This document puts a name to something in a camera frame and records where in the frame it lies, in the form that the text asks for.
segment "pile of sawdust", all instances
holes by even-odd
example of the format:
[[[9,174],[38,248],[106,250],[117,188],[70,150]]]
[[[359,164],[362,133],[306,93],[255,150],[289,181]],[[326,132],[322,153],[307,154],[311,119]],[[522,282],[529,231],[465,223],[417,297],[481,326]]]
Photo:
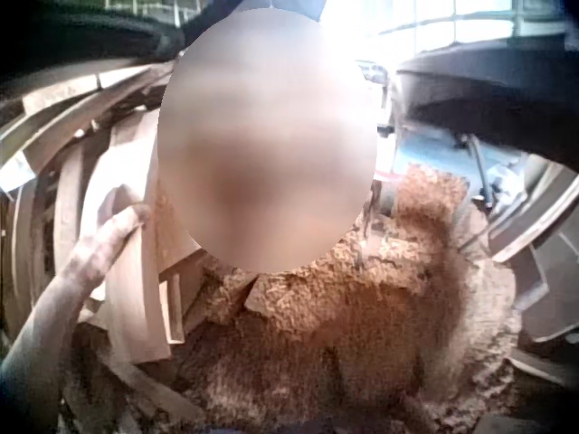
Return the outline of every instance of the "pile of sawdust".
[[[236,315],[227,316],[229,325],[209,327],[180,373],[185,395],[207,410],[209,425],[269,430],[421,390],[442,430],[458,432],[451,419],[461,413],[452,409],[475,415],[465,422],[471,428],[480,415],[478,403],[460,402],[472,392],[464,384],[479,378],[475,395],[496,399],[489,387],[503,369],[507,346],[497,349],[497,338],[514,288],[488,288],[494,280],[484,283],[478,274],[505,274],[456,251],[451,228],[466,190],[461,179],[414,167],[399,188],[395,218],[380,217],[380,248],[362,264],[364,240],[355,226],[308,266],[260,276],[246,304],[253,312],[237,313],[240,297],[226,290],[234,285],[215,291],[219,301],[208,305],[233,300],[228,312]],[[506,295],[485,298],[498,292]],[[496,350],[492,362],[489,348]],[[497,368],[489,387],[481,364]]]

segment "wooden board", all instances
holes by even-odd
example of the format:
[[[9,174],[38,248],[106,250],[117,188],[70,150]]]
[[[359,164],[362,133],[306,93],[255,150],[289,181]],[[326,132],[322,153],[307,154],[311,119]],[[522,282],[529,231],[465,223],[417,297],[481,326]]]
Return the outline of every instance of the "wooden board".
[[[99,349],[99,360],[135,392],[141,393],[159,409],[189,423],[204,421],[204,411],[187,398],[156,382],[136,366],[122,362],[110,348]]]
[[[68,261],[81,231],[82,202],[99,155],[109,146],[110,131],[101,130],[74,145],[65,157],[54,205],[54,269]]]
[[[134,77],[81,99],[53,118],[22,145],[24,155],[32,170],[39,174],[74,137],[76,131],[88,126],[94,118],[134,91],[164,77],[172,69],[172,62],[152,66]]]
[[[100,157],[89,181],[81,236],[96,231],[100,206],[114,187],[124,184],[134,194],[132,202],[154,205],[157,119],[158,110],[138,112],[113,128],[109,150]],[[159,294],[154,213],[143,228],[128,238],[104,286],[92,297],[104,299],[105,294],[105,322],[118,357],[143,363],[170,356]]]
[[[181,308],[181,288],[179,275],[174,274],[159,285],[161,307],[165,322],[166,341],[170,344],[182,344],[185,341],[183,332],[183,312]]]
[[[201,246],[189,236],[187,229],[177,219],[175,209],[169,202],[160,181],[157,187],[155,220],[159,273],[201,249]]]

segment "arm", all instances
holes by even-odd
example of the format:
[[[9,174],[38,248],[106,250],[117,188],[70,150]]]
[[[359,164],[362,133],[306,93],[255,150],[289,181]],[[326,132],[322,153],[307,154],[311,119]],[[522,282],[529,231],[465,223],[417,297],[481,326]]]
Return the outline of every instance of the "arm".
[[[144,204],[113,215],[79,240],[67,265],[38,299],[0,368],[0,403],[31,429],[56,427],[64,353],[84,300],[104,279],[125,239],[148,217]]]

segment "human hand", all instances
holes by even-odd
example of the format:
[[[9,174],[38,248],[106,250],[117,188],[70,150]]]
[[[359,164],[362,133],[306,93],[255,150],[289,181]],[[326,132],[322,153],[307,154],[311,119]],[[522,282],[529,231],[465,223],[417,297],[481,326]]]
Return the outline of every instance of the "human hand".
[[[137,202],[125,185],[111,190],[99,208],[99,228],[76,243],[63,270],[65,277],[81,288],[96,288],[122,252],[127,237],[146,224],[149,216],[149,207]]]

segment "curved wooden plank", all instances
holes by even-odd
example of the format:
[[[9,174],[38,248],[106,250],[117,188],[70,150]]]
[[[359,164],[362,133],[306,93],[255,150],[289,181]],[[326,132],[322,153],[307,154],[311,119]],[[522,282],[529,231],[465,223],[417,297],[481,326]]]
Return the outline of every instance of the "curved wooden plank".
[[[2,143],[0,146],[0,168],[18,151],[24,149],[25,144],[41,128],[83,98],[86,98],[86,95],[66,99],[31,116],[22,116],[12,123],[0,135],[0,143]]]
[[[109,150],[99,158],[84,198],[81,236],[99,226],[99,209],[107,193],[124,184],[134,197],[154,206],[157,194],[158,110],[138,112],[117,124]],[[116,203],[119,208],[127,203]],[[155,215],[127,240],[92,297],[106,295],[105,320],[115,354],[124,361],[143,363],[170,356],[166,341],[157,273]]]
[[[39,174],[73,137],[74,133],[126,96],[142,89],[173,69],[172,62],[154,65],[146,71],[123,80],[98,93],[82,99],[41,128],[23,146],[24,155],[32,170]]]
[[[107,366],[129,388],[147,397],[159,409],[189,423],[204,421],[204,411],[187,398],[156,382],[130,363],[124,363],[112,353],[110,348],[97,351],[99,360]]]
[[[191,238],[187,229],[177,219],[175,209],[169,202],[160,182],[157,187],[155,218],[159,273],[201,249],[201,246]]]
[[[6,227],[6,235],[2,238],[2,322],[11,342],[14,342],[26,320],[25,316],[20,315],[12,276],[12,227],[15,208],[14,202],[10,202],[7,206],[3,224],[3,227]]]
[[[109,145],[110,131],[101,130],[85,137],[66,156],[56,191],[54,205],[54,269],[67,262],[81,230],[82,201],[89,176],[97,159]]]
[[[14,295],[18,303],[20,315],[26,319],[33,308],[32,286],[34,284],[31,267],[33,239],[31,229],[33,223],[33,206],[38,180],[33,179],[18,189],[14,224],[12,228],[12,279]]]

